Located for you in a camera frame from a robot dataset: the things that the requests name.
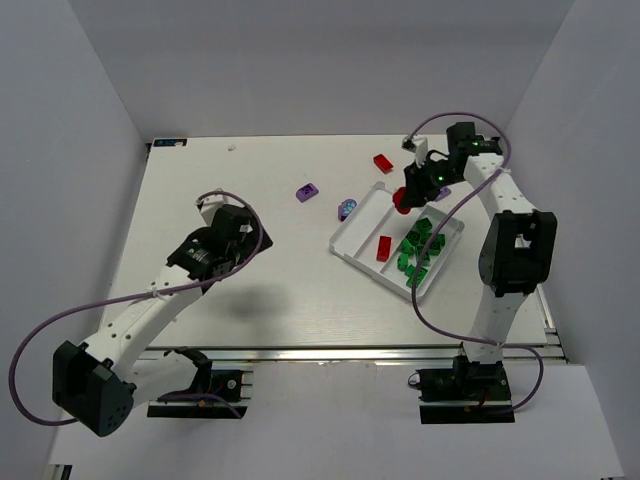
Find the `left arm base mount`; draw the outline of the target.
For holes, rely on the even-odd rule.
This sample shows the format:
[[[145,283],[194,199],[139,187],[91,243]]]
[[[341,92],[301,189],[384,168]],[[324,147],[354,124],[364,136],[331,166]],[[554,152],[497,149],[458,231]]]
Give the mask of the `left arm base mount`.
[[[242,419],[252,396],[253,371],[244,368],[215,366],[203,352],[180,347],[163,356],[177,354],[195,368],[188,388],[172,391],[152,401],[148,418],[163,419]]]

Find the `green lego from stack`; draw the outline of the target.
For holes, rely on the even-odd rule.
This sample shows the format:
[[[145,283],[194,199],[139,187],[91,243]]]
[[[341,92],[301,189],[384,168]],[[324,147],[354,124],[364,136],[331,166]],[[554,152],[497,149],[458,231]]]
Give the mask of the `green lego from stack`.
[[[446,246],[446,236],[442,233],[437,234],[429,246],[431,256],[438,256]]]

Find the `green 2x2 lego brick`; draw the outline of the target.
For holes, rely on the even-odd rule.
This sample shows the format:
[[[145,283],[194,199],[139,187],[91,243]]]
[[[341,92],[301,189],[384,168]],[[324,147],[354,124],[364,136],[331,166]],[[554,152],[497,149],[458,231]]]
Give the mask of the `green 2x2 lego brick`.
[[[426,252],[423,252],[425,246],[424,245],[418,245],[415,248],[415,257],[417,260],[419,260],[421,257],[423,257],[423,263],[425,265],[429,265],[431,262],[431,256],[430,256],[430,252],[429,250],[426,250]]]

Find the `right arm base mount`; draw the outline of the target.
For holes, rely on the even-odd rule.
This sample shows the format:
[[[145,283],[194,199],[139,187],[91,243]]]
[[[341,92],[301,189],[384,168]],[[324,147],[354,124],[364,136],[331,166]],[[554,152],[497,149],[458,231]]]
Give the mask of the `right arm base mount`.
[[[515,421],[502,362],[471,362],[461,354],[449,368],[423,368],[407,379],[419,393],[423,425],[509,424]]]

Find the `small green lego brick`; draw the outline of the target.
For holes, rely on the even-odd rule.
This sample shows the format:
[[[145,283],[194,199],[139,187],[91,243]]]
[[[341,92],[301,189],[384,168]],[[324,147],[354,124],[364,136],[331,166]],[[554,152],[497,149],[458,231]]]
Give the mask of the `small green lego brick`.
[[[415,277],[410,277],[407,279],[406,286],[408,288],[418,287],[420,285],[421,280],[416,279]]]

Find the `red and green lego stack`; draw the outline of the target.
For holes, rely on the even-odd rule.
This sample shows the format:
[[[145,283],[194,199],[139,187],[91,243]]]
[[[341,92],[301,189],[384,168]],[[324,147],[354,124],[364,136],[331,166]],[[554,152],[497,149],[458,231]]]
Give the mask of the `red and green lego stack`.
[[[393,239],[390,236],[381,235],[378,239],[376,251],[376,260],[378,262],[387,262],[391,256]]]

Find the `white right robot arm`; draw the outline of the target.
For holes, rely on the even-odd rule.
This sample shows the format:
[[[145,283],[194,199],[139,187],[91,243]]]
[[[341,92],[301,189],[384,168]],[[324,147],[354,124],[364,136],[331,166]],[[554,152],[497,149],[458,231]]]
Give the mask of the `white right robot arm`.
[[[558,220],[534,206],[515,183],[506,139],[480,135],[472,122],[450,126],[446,139],[444,154],[426,141],[415,143],[412,135],[403,140],[414,160],[404,170],[405,186],[394,204],[400,212],[422,207],[443,187],[459,183],[469,184],[481,201],[490,220],[478,259],[484,287],[462,351],[470,363],[494,365],[502,360],[519,308],[549,277]]]

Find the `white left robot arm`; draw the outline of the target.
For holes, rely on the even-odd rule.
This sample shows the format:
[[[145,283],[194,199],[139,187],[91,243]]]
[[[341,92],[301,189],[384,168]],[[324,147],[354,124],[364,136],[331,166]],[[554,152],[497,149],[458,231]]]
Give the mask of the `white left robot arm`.
[[[174,347],[149,363],[140,355],[220,279],[272,242],[247,207],[215,203],[208,223],[190,233],[149,286],[149,297],[80,344],[53,355],[54,402],[99,437],[115,432],[138,405],[169,396],[178,401],[212,394],[212,363],[193,347]]]

